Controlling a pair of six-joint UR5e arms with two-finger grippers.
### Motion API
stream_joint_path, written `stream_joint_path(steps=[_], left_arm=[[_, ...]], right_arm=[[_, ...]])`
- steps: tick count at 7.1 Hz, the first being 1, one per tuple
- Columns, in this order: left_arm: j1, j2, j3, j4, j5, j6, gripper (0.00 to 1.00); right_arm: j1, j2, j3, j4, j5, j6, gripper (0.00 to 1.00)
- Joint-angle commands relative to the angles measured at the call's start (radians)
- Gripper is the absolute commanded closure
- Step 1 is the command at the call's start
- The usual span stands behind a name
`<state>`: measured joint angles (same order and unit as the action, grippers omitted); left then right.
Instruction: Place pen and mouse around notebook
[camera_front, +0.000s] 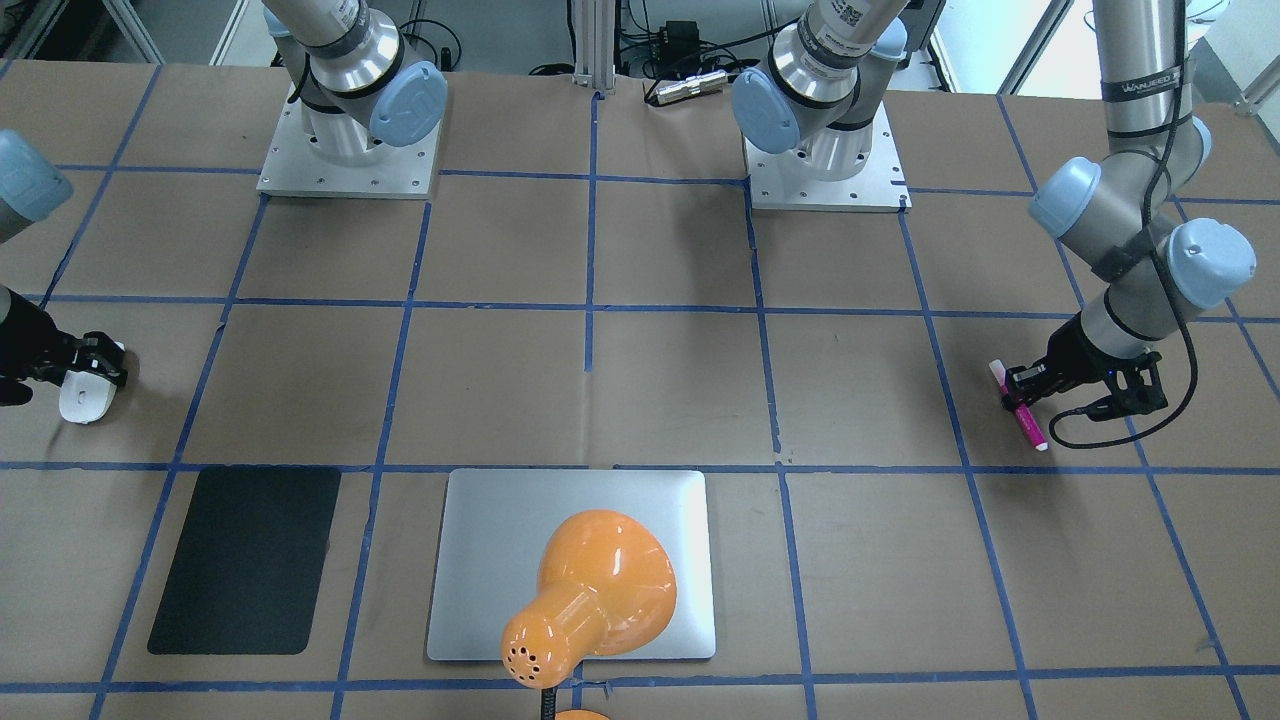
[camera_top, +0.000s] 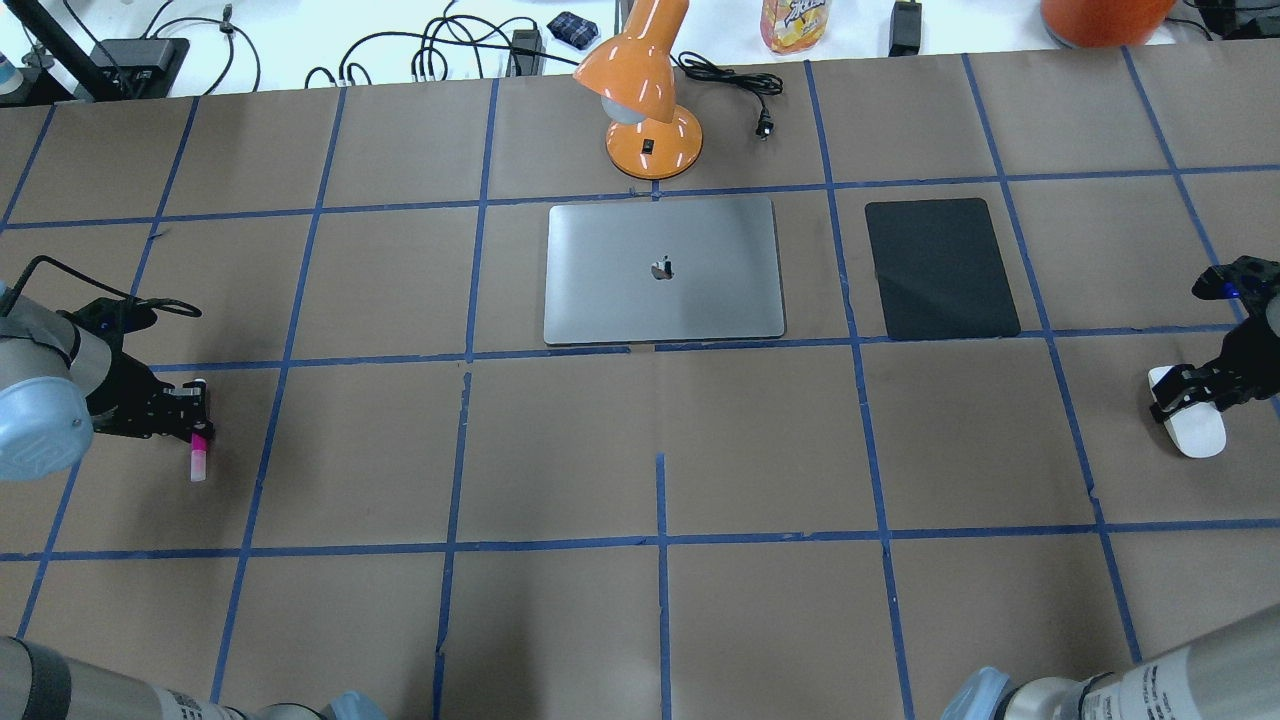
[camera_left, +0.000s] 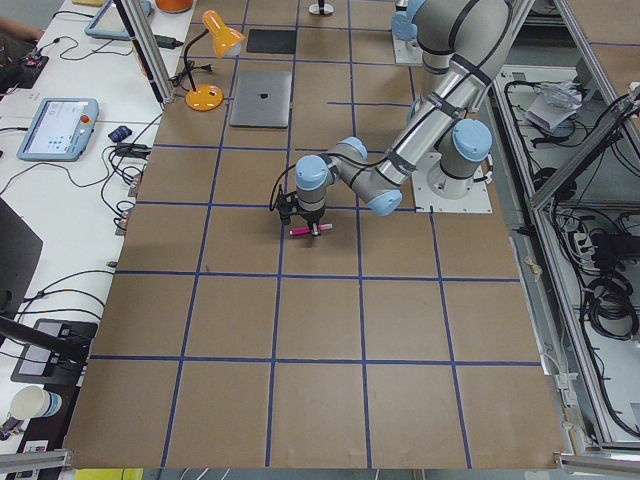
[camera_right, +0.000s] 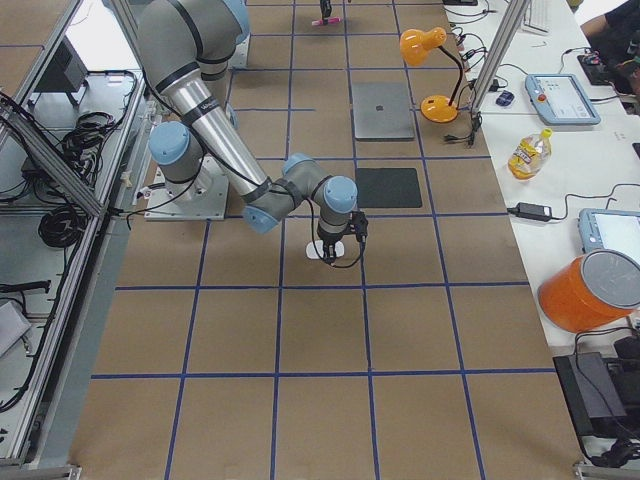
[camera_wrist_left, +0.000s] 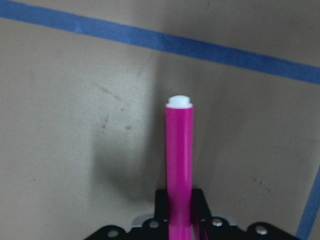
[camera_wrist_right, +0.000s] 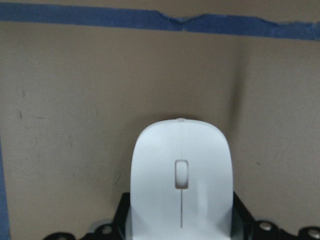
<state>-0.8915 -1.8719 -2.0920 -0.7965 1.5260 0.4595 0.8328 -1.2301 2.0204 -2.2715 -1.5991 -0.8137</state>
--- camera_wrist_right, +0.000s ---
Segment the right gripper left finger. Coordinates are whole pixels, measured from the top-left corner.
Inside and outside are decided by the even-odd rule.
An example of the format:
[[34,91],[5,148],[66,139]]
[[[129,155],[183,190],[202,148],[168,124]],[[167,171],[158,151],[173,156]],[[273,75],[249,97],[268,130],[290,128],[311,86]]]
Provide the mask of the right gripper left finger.
[[113,218],[98,220],[91,224],[85,240],[125,240],[126,221],[130,211],[130,193],[122,194]]

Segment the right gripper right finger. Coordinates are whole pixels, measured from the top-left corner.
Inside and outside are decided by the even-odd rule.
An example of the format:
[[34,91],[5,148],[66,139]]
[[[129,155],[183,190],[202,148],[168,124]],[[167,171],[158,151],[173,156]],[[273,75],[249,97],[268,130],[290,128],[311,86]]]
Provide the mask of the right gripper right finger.
[[233,192],[231,239],[257,239],[257,221],[235,192]]

